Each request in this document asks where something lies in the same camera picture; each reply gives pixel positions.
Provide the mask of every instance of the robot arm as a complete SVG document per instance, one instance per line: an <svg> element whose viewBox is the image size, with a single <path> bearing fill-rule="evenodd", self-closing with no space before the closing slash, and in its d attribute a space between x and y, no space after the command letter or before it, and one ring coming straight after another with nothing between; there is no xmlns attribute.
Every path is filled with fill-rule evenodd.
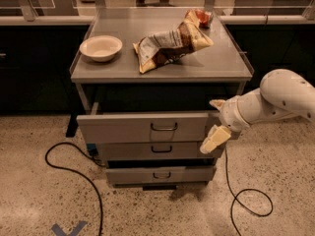
<svg viewBox="0 0 315 236"><path fill-rule="evenodd" d="M315 122L315 88L302 77L286 69L268 73L260 87L227 101L212 100L220 111L221 126L215 126L204 140L200 151L209 153L252 124L302 116Z"/></svg>

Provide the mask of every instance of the cable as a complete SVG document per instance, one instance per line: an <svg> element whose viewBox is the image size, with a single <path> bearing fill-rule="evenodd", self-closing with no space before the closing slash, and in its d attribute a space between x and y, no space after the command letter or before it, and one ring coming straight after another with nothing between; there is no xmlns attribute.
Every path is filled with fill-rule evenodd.
<svg viewBox="0 0 315 236"><path fill-rule="evenodd" d="M99 211L100 211L100 222L99 222L99 230L98 230L98 236L101 235L101 231L102 231L102 223L103 223L103 209L102 209L102 201L101 201L101 196L100 196L100 193L96 187L96 185L94 184L94 182L88 178L86 175L84 175L83 173L77 171L77 170L74 170L74 169L70 169L70 168L66 168L66 167L60 167L60 166L56 166L56 165L53 165L49 162L48 160L48 155L51 153L52 150L54 150L56 147L58 146L62 146L62 145L67 145L67 146L72 146L74 148L76 148L83 156L85 156L87 159L93 161L96 165L98 166L102 166L100 164L97 163L97 161L93 158L93 157L89 157L87 156L79 147L77 147L76 145L72 144L72 143L69 143L69 142L62 142L62 143L58 143L54 146L52 146L46 153L45 155L45 161L46 163L52 167L52 168L56 168L56 169L61 169L61 170L67 170L67 171L71 171L73 173L76 173L80 176L82 176L83 178L85 178L94 188L96 194L97 194L97 198L98 198L98 202L99 202Z"/></svg>
<svg viewBox="0 0 315 236"><path fill-rule="evenodd" d="M240 192L238 192L236 195L233 193L231 187L230 187L230 184L229 184L229 178L228 178L228 169L227 169L227 162L228 162L228 156L227 156L227 148L225 147L225 173L226 173L226 182L227 182L227 186L228 186L228 189L230 190L230 192L232 193L232 195L234 196L234 199L233 199L233 202L230 206L230 219L232 221L232 224L235 228L235 230L237 231L238 235L241 236L236 224L235 224L235 221L234 221L234 217L233 217L233 208L234 208L234 205L235 205L235 202L238 202L243 208L245 208L249 213L251 213L252 215L256 215L258 217L265 217L265 216L269 216L273 210L274 210L274 205L273 205L273 202L271 200L271 198L269 198L269 196L267 194L265 194L264 192L260 191L260 190L257 190L257 189L243 189L241 190ZM263 196L265 196L268 201L270 202L270 205L271 205L271 209L270 211L266 212L266 213L257 213L255 211L253 211L252 209L250 209L249 207L247 207L245 204L243 204L239 199L238 199L238 196L240 196L242 193L244 192L257 192L257 193L260 193L262 194Z"/></svg>

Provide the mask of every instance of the terrazzo floor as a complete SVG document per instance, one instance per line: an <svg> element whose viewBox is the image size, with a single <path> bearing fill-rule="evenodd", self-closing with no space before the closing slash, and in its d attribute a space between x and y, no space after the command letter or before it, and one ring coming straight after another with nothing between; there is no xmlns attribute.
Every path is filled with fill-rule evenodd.
<svg viewBox="0 0 315 236"><path fill-rule="evenodd" d="M0 235L97 235L99 203L83 177L49 167L45 154L53 145L71 142L85 150L80 129L66 138L69 117L0 117ZM302 118L256 124L227 143L230 186L265 192L274 204L267 217L239 204L233 217L241 235L314 235L315 129ZM102 235L237 235L230 219L233 201L225 176L225 155L213 181L176 190L115 189L103 168L73 147L55 148L51 163L79 170L99 189L103 204ZM262 195L239 199L257 212L271 205Z"/></svg>

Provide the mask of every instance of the drawer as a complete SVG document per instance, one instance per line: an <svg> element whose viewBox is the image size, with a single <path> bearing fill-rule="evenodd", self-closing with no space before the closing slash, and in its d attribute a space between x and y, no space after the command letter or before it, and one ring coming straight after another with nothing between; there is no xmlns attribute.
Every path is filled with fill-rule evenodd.
<svg viewBox="0 0 315 236"><path fill-rule="evenodd" d="M77 121L88 144L202 141L208 113L81 115Z"/></svg>
<svg viewBox="0 0 315 236"><path fill-rule="evenodd" d="M102 144L96 147L102 161L209 157L200 152L200 143Z"/></svg>
<svg viewBox="0 0 315 236"><path fill-rule="evenodd" d="M106 175L108 183L115 186L209 182L214 172L214 166L161 167L107 169Z"/></svg>

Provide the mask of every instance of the white plate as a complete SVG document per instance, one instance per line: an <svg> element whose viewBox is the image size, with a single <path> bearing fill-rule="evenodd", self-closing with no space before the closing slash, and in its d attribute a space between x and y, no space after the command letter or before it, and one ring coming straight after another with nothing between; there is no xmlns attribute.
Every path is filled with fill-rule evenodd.
<svg viewBox="0 0 315 236"><path fill-rule="evenodd" d="M80 45L80 51L97 62L111 60L122 48L122 42L111 35L93 36Z"/></svg>

